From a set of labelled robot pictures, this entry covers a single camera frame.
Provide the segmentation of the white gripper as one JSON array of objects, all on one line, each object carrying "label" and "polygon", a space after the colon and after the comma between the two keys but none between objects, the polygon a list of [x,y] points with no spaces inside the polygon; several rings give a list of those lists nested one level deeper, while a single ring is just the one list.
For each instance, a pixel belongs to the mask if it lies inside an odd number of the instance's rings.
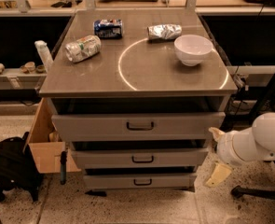
[{"label": "white gripper", "polygon": [[224,133],[215,127],[210,127],[208,131],[212,134],[213,140],[217,142],[216,154],[223,162],[217,162],[214,166],[212,174],[205,182],[205,185],[209,188],[214,188],[224,182],[232,173],[232,167],[238,167],[244,164],[234,148],[234,138],[237,137],[240,132],[232,131]]}]

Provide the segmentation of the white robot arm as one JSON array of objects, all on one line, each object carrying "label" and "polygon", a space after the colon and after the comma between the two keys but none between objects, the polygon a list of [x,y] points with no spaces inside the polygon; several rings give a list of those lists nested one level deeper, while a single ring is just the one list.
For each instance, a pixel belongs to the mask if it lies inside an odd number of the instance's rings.
[{"label": "white robot arm", "polygon": [[258,116],[250,128],[223,132],[210,127],[216,142],[216,163],[206,186],[213,188],[226,180],[232,170],[249,161],[275,161],[275,113]]}]

